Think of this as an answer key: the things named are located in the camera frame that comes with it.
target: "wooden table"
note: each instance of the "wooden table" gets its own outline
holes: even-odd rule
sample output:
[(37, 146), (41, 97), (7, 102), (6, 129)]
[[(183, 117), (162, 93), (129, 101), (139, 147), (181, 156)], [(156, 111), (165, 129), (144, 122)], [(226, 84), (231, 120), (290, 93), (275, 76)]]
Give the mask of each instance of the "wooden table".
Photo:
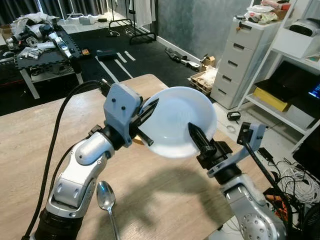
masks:
[[(167, 88), (150, 74), (123, 83), (143, 98)], [(98, 90), (71, 99), (62, 116), (49, 179), (66, 149), (96, 124), (103, 125), (104, 101)], [(1, 239), (21, 239), (30, 223), (62, 102), (60, 99), (0, 117)], [(214, 139), (226, 141), (235, 152), (241, 148), (219, 130)], [(243, 160), (239, 166), (260, 190), (269, 186), (252, 159)], [(98, 180), (110, 183), (115, 192), (115, 221), (123, 240), (202, 240), (233, 215), (219, 184), (207, 177), (195, 157), (166, 159), (134, 143), (115, 153)], [(99, 209), (96, 197), (77, 239), (113, 239), (107, 213)]]

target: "white tape line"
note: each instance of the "white tape line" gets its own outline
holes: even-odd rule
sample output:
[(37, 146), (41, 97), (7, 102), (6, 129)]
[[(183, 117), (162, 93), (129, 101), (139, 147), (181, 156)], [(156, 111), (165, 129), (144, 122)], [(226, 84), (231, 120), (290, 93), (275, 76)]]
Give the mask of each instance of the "white tape line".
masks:
[(128, 51), (124, 51), (124, 53), (128, 56), (128, 58), (130, 58), (132, 61), (135, 61), (136, 59), (131, 56), (131, 54)]
[(120, 68), (122, 68), (122, 70), (123, 70), (126, 74), (128, 74), (128, 76), (129, 76), (130, 78), (132, 78), (132, 79), (134, 78), (134, 77), (131, 76), (131, 74), (127, 71), (127, 69), (121, 64), (121, 62), (119, 62), (118, 59), (115, 59), (114, 61), (116, 62), (116, 64), (119, 65)]
[(125, 60), (125, 58), (121, 55), (120, 52), (116, 53), (118, 55), (118, 57), (121, 59), (122, 62), (127, 63), (127, 60)]
[(109, 68), (107, 68), (107, 66), (98, 59), (97, 56), (95, 56), (95, 59), (98, 61), (98, 63), (100, 63), (101, 67), (103, 67), (103, 69), (106, 71), (107, 74), (109, 74), (109, 76), (112, 78), (112, 80), (115, 82), (115, 83), (118, 83), (119, 80), (116, 78), (116, 76), (109, 70)]

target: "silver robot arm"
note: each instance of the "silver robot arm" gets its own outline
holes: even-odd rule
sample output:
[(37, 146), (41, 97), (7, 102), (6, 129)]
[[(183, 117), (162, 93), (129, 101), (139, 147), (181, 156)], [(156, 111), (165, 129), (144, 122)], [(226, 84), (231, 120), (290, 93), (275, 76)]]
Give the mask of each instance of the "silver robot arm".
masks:
[[(215, 177), (221, 184), (221, 191), (235, 214), (240, 232), (245, 240), (285, 240), (284, 223), (270, 211), (264, 195), (255, 187), (250, 177), (241, 172), (236, 163), (249, 155), (243, 147), (232, 155), (225, 142), (209, 142), (202, 130), (189, 123), (189, 133), (200, 150), (197, 157), (201, 166), (208, 170), (209, 178)], [(243, 144), (240, 135), (246, 135), (251, 148), (260, 147), (266, 126), (244, 122), (238, 143)]]
[(69, 163), (54, 184), (31, 240), (76, 239), (107, 160), (122, 146), (132, 144), (132, 138), (141, 133), (138, 126), (151, 116), (158, 103), (150, 103), (139, 114), (142, 101), (123, 84), (111, 86), (103, 106), (105, 127), (97, 127), (88, 139), (72, 148)]

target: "white bowl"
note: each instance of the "white bowl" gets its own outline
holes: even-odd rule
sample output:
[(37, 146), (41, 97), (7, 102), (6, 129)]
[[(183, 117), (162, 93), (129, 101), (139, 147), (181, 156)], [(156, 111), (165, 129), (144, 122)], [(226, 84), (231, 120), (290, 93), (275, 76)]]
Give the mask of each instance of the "white bowl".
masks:
[(139, 128), (154, 143), (145, 145), (166, 158), (186, 158), (199, 153), (188, 131), (188, 123), (200, 127), (208, 140), (217, 129), (217, 116), (209, 99), (190, 87), (171, 87), (152, 96), (142, 109), (153, 100), (159, 102), (151, 115)]

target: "black floor mat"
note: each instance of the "black floor mat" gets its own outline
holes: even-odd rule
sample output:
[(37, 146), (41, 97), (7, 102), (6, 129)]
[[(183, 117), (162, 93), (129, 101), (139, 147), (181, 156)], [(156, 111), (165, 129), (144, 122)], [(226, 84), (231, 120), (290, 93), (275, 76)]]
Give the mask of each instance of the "black floor mat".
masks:
[[(165, 47), (162, 44), (153, 41), (130, 45), (130, 36), (126, 35), (125, 27), (117, 27), (113, 30), (119, 32), (120, 36), (108, 37), (107, 28), (71, 34), (80, 48), (89, 48), (92, 52), (90, 58), (80, 60), (82, 77), (85, 82), (102, 78), (113, 82), (95, 59), (96, 50), (112, 48), (127, 61), (123, 62), (119, 57), (117, 58), (132, 77), (153, 74), (169, 87), (190, 86), (187, 78), (194, 75), (195, 72), (181, 63), (172, 61), (165, 53)], [(131, 60), (125, 51), (128, 51), (135, 60)], [(130, 78), (114, 60), (104, 60), (103, 63), (118, 81)], [(19, 74), (14, 76), (14, 81), (0, 80), (0, 116), (64, 98), (77, 84), (78, 81), (74, 74), (37, 82), (34, 85), (40, 99), (34, 99)]]

